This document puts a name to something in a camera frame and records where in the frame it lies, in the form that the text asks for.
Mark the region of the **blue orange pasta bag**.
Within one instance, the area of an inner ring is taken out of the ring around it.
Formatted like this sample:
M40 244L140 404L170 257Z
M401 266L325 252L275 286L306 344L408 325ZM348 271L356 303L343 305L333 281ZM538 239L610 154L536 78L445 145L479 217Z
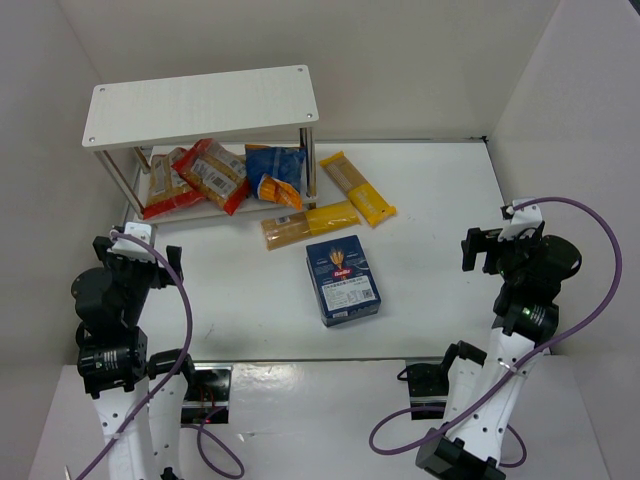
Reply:
M302 209L304 150L299 147L246 144L245 159L247 178L256 199Z

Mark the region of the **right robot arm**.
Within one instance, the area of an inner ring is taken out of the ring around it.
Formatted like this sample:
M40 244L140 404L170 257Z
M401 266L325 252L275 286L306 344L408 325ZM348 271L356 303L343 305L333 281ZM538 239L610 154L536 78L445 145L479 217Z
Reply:
M541 227L510 240L500 239L496 230L475 228L462 247L464 270L473 269L483 252L484 272L500 275L503 285L493 306L488 349L460 341L445 355L447 430L419 448L416 465L438 479L502 479L502 442L535 365L533 360L517 363L555 335L559 308L554 300L562 282L578 272L582 257L573 244L544 234Z

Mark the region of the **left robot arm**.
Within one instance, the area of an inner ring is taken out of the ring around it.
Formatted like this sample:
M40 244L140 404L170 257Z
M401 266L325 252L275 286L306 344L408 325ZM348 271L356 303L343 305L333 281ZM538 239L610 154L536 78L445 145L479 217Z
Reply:
M112 479L178 479L191 341L148 355L138 321L150 290L174 286L186 293L182 250L169 246L160 254L147 236L116 230L96 237L93 247L101 264L76 277L71 295L80 319L77 370L105 445L79 476L105 462Z

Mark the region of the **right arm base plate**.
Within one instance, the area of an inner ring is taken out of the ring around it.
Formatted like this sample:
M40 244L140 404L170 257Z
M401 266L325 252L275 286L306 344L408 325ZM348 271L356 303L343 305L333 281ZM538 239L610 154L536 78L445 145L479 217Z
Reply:
M433 410L412 411L412 420L443 417L449 383L439 364L408 362L396 375L396 379L407 384L411 408L433 407Z

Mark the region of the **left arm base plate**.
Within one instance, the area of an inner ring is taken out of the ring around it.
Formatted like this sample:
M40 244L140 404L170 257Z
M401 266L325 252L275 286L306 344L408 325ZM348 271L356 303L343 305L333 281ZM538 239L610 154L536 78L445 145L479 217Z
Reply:
M203 363L195 373L185 394L181 422L200 425L227 424L231 393L232 366L230 364Z

